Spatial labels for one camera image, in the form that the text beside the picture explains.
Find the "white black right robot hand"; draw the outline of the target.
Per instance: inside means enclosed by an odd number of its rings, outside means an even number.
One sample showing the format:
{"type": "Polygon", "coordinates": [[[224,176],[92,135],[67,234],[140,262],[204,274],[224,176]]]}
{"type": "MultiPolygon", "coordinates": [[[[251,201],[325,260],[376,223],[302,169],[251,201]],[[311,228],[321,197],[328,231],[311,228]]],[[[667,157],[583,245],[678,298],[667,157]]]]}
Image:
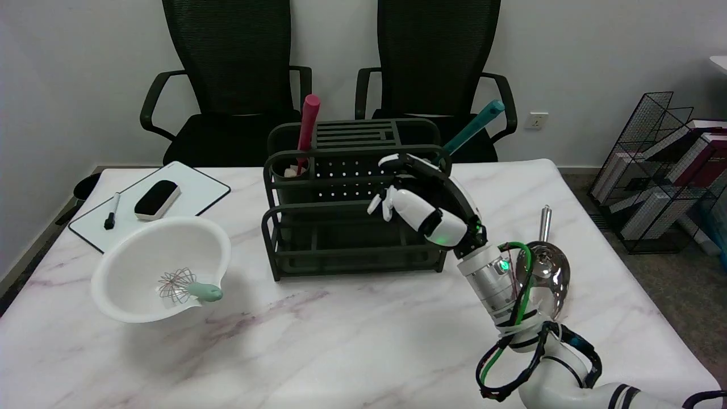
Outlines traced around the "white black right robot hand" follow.
{"type": "Polygon", "coordinates": [[[485,248],[487,231],[474,199],[456,178],[410,153],[384,156],[378,163],[392,178],[373,196],[366,212],[395,216],[430,243],[465,258],[485,248]]]}

